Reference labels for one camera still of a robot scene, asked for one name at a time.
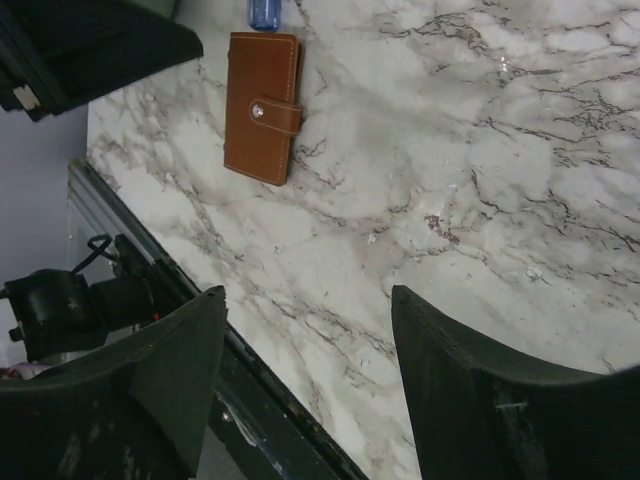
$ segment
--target black cable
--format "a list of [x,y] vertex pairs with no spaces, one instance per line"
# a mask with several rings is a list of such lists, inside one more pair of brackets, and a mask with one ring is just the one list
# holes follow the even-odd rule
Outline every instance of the black cable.
[[[100,241],[102,243],[96,246],[95,243]],[[106,250],[107,248],[109,248],[109,245],[111,245],[111,242],[112,242],[112,238],[110,235],[107,235],[107,234],[96,235],[95,237],[91,237],[87,242],[87,247],[89,247],[92,250],[92,252],[87,256],[87,258],[85,258],[78,265],[76,265],[76,267],[73,270],[71,270],[71,273],[73,273],[74,275],[76,273],[80,273],[82,270],[84,270],[89,265],[91,265],[96,258],[100,256],[105,257],[108,260],[115,261],[116,258],[113,255],[106,253]]]

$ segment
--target marble table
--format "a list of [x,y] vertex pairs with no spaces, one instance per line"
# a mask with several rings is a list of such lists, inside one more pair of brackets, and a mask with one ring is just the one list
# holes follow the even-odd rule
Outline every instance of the marble table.
[[284,1],[282,188],[222,166],[243,2],[182,3],[205,57],[94,102],[90,160],[372,480],[419,478],[394,284],[552,362],[640,362],[640,1]]

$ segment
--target marble tabletop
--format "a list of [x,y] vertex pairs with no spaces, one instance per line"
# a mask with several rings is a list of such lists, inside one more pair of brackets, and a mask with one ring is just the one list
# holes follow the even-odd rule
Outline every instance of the marble tabletop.
[[639,0],[283,9],[286,186],[222,166],[234,0],[182,2],[205,57],[94,102],[89,158],[372,480],[419,478],[394,284],[552,362],[640,362]]

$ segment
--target brown leather wallet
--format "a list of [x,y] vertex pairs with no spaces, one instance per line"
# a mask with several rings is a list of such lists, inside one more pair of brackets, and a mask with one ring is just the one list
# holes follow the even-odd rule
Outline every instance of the brown leather wallet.
[[231,34],[224,166],[272,185],[287,181],[302,47],[295,35]]

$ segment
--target blue bottle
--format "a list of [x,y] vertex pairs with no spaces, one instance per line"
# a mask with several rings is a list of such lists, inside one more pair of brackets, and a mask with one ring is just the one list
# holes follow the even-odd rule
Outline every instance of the blue bottle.
[[247,0],[249,26],[258,32],[276,32],[280,28],[281,0]]

